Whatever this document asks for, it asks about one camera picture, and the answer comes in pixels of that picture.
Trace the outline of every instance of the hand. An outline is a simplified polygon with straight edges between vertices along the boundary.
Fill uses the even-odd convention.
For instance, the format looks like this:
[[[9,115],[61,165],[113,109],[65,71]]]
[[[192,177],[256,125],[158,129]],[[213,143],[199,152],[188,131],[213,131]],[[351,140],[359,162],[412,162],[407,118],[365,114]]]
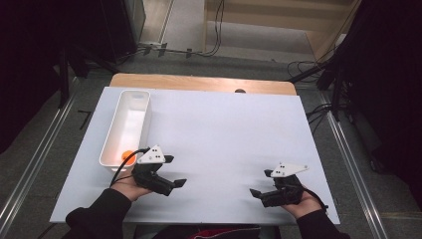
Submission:
[[[299,219],[311,212],[321,210],[319,202],[309,193],[304,191],[301,202],[296,204],[282,205],[288,212],[290,212],[296,219]]]
[[[136,185],[133,177],[131,176],[132,167],[127,168],[126,171],[122,172],[119,178],[111,188],[119,191],[121,194],[126,196],[130,201],[136,201],[140,196],[146,195],[151,190]]]

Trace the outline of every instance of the white bracket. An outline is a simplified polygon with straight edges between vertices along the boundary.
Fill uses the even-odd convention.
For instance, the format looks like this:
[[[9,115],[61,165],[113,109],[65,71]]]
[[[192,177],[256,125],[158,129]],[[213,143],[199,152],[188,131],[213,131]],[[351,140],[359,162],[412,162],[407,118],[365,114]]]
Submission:
[[[162,153],[161,147],[157,144],[152,147],[147,153],[137,159],[136,163],[164,163],[165,157]]]
[[[307,165],[297,165],[292,163],[280,163],[271,173],[271,177],[288,177],[290,175],[296,174],[308,170]]]

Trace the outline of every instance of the white container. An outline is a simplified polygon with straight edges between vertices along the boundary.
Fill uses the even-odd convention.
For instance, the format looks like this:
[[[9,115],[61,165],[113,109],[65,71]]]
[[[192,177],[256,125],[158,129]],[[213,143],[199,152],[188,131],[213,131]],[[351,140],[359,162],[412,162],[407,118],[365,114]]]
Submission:
[[[123,163],[122,155],[126,151],[146,148],[150,121],[149,92],[121,92],[100,156],[100,164],[111,171],[117,171]],[[135,160],[127,163],[122,171],[134,163]]]

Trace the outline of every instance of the black sleeve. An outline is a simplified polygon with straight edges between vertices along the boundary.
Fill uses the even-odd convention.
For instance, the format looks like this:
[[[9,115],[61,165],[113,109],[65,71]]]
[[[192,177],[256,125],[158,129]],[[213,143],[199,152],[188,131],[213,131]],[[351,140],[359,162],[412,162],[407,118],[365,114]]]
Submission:
[[[297,222],[303,239],[350,239],[337,230],[322,210],[305,215]]]
[[[68,238],[123,238],[122,222],[131,206],[120,192],[106,189],[89,208],[78,208],[66,217],[71,230]]]

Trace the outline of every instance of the white table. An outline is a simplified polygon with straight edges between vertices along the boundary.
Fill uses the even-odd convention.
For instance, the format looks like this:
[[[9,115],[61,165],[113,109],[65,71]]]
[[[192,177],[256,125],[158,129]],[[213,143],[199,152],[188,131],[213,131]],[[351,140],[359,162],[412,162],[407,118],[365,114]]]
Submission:
[[[99,164],[119,93],[105,88],[51,217],[64,222],[89,207],[108,187],[112,173]],[[328,205],[339,224],[317,149],[299,97],[151,90],[148,144],[159,143],[174,161],[159,175],[187,178],[169,197],[148,194],[133,203],[125,221],[159,224],[295,223],[282,208],[264,208],[249,188],[274,190],[264,174],[279,162],[305,164],[298,174]]]

